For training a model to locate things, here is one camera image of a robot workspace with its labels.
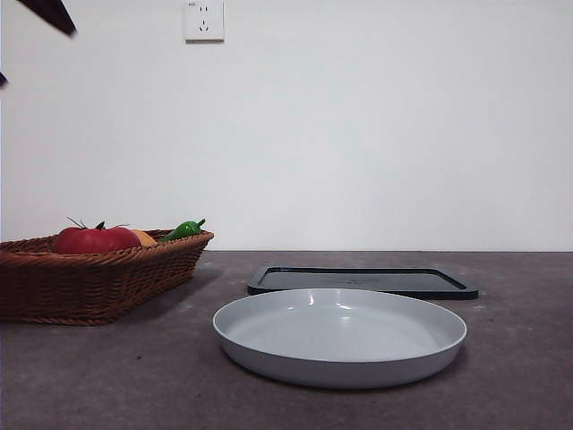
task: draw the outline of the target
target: electrical outlet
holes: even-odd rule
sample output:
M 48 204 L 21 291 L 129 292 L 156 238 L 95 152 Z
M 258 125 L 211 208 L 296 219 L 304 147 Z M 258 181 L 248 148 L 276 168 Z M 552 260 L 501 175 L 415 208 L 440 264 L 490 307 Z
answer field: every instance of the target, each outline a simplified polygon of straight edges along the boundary
M 225 40 L 223 0 L 197 0 L 184 7 L 185 42 Z

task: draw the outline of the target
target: gray table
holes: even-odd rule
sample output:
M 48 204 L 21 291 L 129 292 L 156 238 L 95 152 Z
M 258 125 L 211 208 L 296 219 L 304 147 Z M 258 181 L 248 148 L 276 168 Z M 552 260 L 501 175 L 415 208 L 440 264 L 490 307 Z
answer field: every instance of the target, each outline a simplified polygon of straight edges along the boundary
M 233 364 L 211 316 L 264 263 L 425 266 L 481 289 L 454 363 L 373 391 L 278 383 Z M 0 324 L 2 428 L 571 429 L 573 253 L 205 252 L 193 280 L 114 324 Z

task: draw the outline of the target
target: fake tomato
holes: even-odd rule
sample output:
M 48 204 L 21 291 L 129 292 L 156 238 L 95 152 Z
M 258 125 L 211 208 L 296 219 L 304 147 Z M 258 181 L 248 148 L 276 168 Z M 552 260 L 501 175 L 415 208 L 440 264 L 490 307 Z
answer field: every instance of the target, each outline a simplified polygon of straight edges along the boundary
M 53 253 L 99 254 L 141 246 L 140 239 L 128 228 L 105 228 L 103 221 L 95 228 L 87 228 L 73 222 L 78 227 L 65 228 L 57 235 L 51 246 Z

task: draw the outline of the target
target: white plate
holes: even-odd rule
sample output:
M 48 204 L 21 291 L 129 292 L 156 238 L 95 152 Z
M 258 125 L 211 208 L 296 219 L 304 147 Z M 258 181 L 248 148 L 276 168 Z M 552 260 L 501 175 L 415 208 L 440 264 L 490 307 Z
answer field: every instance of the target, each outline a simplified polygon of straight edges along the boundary
M 325 388 L 375 388 L 435 374 L 466 324 L 423 300 L 360 289 L 292 289 L 236 300 L 213 326 L 225 352 L 258 374 Z

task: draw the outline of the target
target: green pepper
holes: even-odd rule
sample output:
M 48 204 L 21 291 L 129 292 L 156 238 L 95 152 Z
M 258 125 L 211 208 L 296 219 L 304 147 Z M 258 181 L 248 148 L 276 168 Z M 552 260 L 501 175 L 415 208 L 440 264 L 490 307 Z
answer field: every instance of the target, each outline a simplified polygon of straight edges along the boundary
M 205 219 L 202 219 L 199 222 L 186 221 L 183 224 L 180 224 L 175 230 L 172 230 L 168 235 L 161 237 L 159 242 L 166 242 L 168 240 L 181 239 L 182 237 L 199 235 L 201 233 L 201 226 L 204 222 Z

